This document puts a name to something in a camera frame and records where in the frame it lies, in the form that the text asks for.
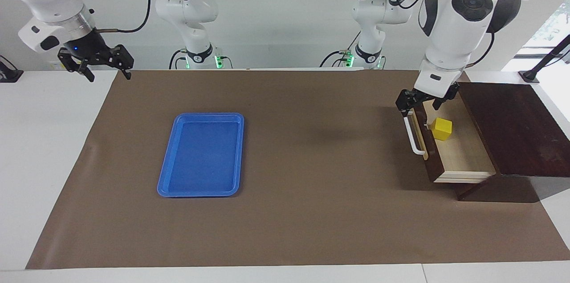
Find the drawer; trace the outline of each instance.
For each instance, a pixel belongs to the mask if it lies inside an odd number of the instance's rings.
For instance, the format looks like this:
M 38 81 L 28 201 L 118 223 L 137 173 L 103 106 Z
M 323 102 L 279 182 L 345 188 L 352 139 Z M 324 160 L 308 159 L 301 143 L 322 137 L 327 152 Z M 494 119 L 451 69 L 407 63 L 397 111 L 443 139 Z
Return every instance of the drawer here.
M 415 138 L 425 151 L 429 179 L 436 183 L 478 184 L 495 175 L 497 172 L 461 96 L 447 101 L 438 111 L 433 109 L 432 102 L 416 107 L 410 119 Z M 434 139 L 428 127 L 436 117 L 453 122 L 452 135 L 447 141 Z

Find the yellow block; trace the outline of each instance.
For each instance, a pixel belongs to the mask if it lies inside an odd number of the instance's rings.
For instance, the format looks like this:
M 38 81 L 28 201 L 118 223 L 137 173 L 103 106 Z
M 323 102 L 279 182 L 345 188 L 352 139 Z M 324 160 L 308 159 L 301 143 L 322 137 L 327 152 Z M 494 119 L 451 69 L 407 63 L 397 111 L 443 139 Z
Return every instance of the yellow block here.
M 452 134 L 452 121 L 438 117 L 429 128 L 432 130 L 435 139 L 445 141 Z

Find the drawer handle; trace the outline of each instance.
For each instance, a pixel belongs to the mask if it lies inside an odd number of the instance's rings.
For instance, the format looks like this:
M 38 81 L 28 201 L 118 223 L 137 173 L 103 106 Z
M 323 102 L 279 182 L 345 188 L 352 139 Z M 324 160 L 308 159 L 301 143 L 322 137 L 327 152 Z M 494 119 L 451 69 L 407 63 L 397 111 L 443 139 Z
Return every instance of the drawer handle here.
M 407 116 L 403 118 L 403 123 L 406 125 L 407 137 L 410 139 L 411 150 L 414 152 L 414 154 L 425 155 L 426 151 L 422 151 L 422 150 L 418 149 L 418 147 L 415 145 L 414 134 L 411 132 L 411 126 L 410 126 L 410 118 L 409 117 L 411 115 L 413 115 L 413 113 L 411 111 L 409 111 L 407 113 Z

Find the blue tray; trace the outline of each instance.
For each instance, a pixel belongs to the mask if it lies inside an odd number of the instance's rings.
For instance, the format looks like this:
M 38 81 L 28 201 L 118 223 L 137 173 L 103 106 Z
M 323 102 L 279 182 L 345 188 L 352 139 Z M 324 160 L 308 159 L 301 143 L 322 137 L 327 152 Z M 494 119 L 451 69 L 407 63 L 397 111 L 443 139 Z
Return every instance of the blue tray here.
M 174 122 L 157 190 L 167 198 L 231 196 L 240 187 L 244 117 L 187 113 Z

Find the white wall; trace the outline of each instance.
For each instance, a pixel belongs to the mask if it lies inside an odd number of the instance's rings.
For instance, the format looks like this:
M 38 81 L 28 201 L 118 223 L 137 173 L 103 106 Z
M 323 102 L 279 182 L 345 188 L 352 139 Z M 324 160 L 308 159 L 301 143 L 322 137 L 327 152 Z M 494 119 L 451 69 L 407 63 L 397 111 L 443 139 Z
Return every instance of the white wall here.
M 98 27 L 134 28 L 144 16 L 145 0 L 84 0 L 94 8 Z M 346 48 L 358 32 L 350 10 L 356 0 L 216 0 L 220 16 L 206 24 L 212 41 L 236 67 L 318 66 L 332 50 Z M 523 1 L 519 17 L 497 35 L 495 48 L 474 69 L 500 70 L 563 0 Z M 19 0 L 0 0 L 0 53 L 23 69 L 49 69 L 31 52 L 17 31 L 31 14 Z M 404 25 L 384 26 L 387 68 L 417 68 L 427 38 L 416 16 Z M 182 40 L 152 8 L 148 25 L 138 33 L 105 34 L 109 45 L 124 44 L 135 68 L 165 68 Z M 487 38 L 474 57 L 487 46 Z

